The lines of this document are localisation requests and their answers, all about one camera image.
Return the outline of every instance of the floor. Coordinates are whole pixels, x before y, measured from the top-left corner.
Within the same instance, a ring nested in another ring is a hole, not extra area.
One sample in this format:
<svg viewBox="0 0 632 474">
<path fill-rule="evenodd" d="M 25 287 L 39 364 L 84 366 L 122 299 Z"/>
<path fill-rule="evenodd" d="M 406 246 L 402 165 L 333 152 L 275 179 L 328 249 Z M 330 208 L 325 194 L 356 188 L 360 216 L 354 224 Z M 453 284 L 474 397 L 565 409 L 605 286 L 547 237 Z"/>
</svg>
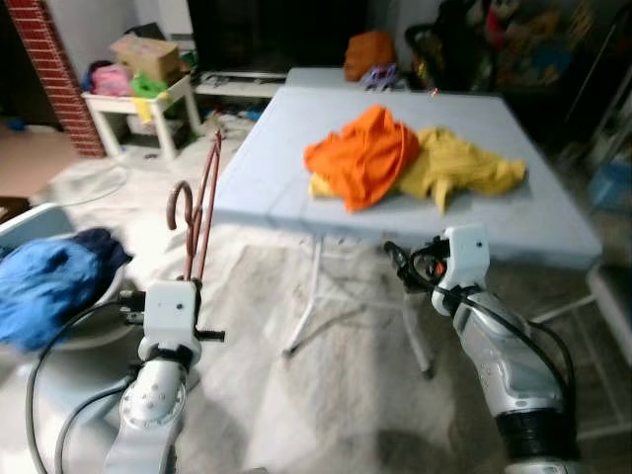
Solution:
<svg viewBox="0 0 632 474">
<path fill-rule="evenodd" d="M 78 159 L 65 134 L 14 131 L 0 120 L 0 196 L 29 198 Z"/>
<path fill-rule="evenodd" d="M 233 123 L 222 166 L 248 125 Z M 129 276 L 140 285 L 176 277 L 184 260 L 184 231 L 170 233 L 164 205 L 174 182 L 198 181 L 208 139 L 190 145 L 177 163 L 146 160 L 128 150 L 123 163 L 75 164 L 39 194 L 55 199 L 80 227 L 108 225 L 135 254 Z M 585 205 L 580 180 L 567 185 Z M 629 259 L 626 219 L 593 212 L 606 256 Z M 476 374 L 449 321 L 427 303 L 421 323 L 436 353 L 432 381 L 418 371 L 397 312 L 349 303 L 317 308 L 308 343 L 291 360 L 280 357 L 305 304 L 308 239 L 298 234 L 218 225 L 211 234 L 200 325 L 227 331 L 225 344 L 204 344 L 201 382 L 190 395 L 177 445 L 177 472 L 237 473 L 265 466 L 272 474 L 498 473 L 501 441 L 487 413 Z M 372 246 L 328 242 L 328 249 L 359 258 L 328 261 L 332 291 L 343 284 L 360 295 L 393 299 L 401 288 Z M 506 303 L 531 317 L 587 292 L 574 272 L 494 262 L 489 285 Z M 552 323 L 568 342 L 578 376 L 581 436 L 632 418 L 630 371 L 598 311 L 589 306 Z M 591 335 L 601 366 L 582 334 Z M 113 348 L 104 348 L 114 354 Z M 35 472 L 25 443 L 27 357 L 0 354 L 0 472 Z M 609 391 L 602 383 L 611 380 Z M 116 422 L 116 413 L 111 414 Z M 64 414 L 39 400 L 40 444 L 50 457 Z M 67 456 L 68 473 L 101 472 L 107 445 L 78 428 Z M 584 439 L 590 472 L 630 472 L 629 434 Z"/>
</svg>

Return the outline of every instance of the brick pillar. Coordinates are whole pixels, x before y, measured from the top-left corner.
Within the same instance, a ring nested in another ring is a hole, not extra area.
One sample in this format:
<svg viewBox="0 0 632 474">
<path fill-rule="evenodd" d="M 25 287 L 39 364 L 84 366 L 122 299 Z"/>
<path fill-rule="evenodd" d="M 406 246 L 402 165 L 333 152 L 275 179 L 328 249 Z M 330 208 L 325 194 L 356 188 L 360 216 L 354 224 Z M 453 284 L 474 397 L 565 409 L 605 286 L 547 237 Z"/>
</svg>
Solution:
<svg viewBox="0 0 632 474">
<path fill-rule="evenodd" d="M 52 108 L 75 149 L 84 157 L 106 156 L 45 0 L 6 0 L 6 4 Z"/>
</svg>

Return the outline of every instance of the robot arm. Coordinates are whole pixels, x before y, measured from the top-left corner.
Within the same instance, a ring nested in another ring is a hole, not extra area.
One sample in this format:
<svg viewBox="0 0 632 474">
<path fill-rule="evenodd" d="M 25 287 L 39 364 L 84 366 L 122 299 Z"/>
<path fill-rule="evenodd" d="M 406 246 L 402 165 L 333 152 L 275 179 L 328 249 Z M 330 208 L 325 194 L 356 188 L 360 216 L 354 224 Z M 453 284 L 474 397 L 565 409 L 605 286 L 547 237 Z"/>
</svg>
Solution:
<svg viewBox="0 0 632 474">
<path fill-rule="evenodd" d="M 431 292 L 436 311 L 452 318 L 505 443 L 506 473 L 580 472 L 566 383 L 529 326 L 486 289 L 485 229 L 448 228 L 410 257 L 392 242 L 384 247 L 408 290 Z"/>
<path fill-rule="evenodd" d="M 108 474 L 175 472 L 174 443 L 183 424 L 189 371 L 199 361 L 200 340 L 223 341 L 223 332 L 196 329 L 199 285 L 159 281 L 146 293 L 143 361 L 120 401 L 120 428 L 108 454 Z"/>
</svg>

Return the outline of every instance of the light blue tabletop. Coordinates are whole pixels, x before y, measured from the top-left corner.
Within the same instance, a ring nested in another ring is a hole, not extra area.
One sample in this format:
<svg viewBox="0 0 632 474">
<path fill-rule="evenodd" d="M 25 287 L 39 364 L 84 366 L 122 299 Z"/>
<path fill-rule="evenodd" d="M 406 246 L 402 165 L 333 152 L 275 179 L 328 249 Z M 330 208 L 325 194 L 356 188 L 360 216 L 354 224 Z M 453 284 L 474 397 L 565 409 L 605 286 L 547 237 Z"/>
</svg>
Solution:
<svg viewBox="0 0 632 474">
<path fill-rule="evenodd" d="M 310 197 L 305 146 L 375 104 L 413 129 L 444 125 L 508 159 L 523 159 L 527 180 L 499 197 L 459 193 L 445 214 L 432 199 L 393 196 L 348 213 L 341 200 Z M 417 247 L 447 226 L 482 222 L 495 258 L 585 269 L 601 253 L 587 220 L 494 97 L 283 87 L 220 177 L 213 220 Z"/>
</svg>

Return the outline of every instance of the white side table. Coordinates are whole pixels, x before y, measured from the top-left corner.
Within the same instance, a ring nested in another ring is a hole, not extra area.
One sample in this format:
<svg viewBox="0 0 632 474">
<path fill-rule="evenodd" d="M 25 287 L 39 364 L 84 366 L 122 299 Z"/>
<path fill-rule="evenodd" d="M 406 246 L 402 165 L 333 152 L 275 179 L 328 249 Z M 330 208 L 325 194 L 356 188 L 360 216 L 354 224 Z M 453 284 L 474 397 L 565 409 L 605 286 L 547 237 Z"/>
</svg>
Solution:
<svg viewBox="0 0 632 474">
<path fill-rule="evenodd" d="M 156 124 L 158 140 L 160 141 L 160 149 L 162 150 L 163 156 L 167 161 L 172 161 L 176 158 L 177 151 L 171 137 L 171 132 L 169 131 L 169 126 L 165 121 L 164 112 L 174 103 L 184 98 L 187 105 L 189 124 L 192 130 L 196 133 L 201 133 L 201 124 L 198 109 L 196 108 L 196 100 L 194 99 L 194 93 L 191 88 L 191 77 L 189 75 L 184 76 L 172 85 L 167 90 L 167 93 L 169 94 L 168 100 L 149 100 L 149 109 Z M 101 141 L 103 141 L 108 156 L 113 158 L 117 157 L 121 153 L 120 143 L 105 113 L 136 114 L 136 107 L 131 97 L 99 96 L 89 93 L 83 93 L 81 96 L 86 101 L 86 105 L 90 110 L 92 119 L 95 121 L 95 126 L 99 132 L 99 136 L 101 136 Z"/>
</svg>

